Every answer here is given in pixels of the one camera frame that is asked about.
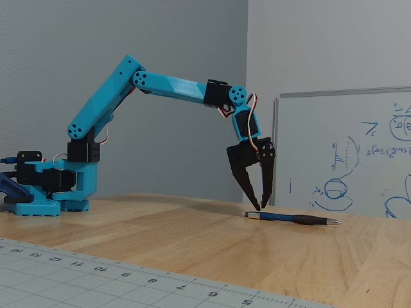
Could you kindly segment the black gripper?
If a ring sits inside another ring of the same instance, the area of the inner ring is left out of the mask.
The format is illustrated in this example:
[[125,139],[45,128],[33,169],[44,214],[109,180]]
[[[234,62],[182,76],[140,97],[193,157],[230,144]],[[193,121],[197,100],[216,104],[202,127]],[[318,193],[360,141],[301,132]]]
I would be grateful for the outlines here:
[[[253,138],[257,151],[249,141],[241,141],[227,148],[227,154],[234,178],[257,211],[264,209],[272,195],[275,149],[270,137]],[[263,194],[261,206],[257,201],[250,182],[247,167],[259,164],[262,172]]]

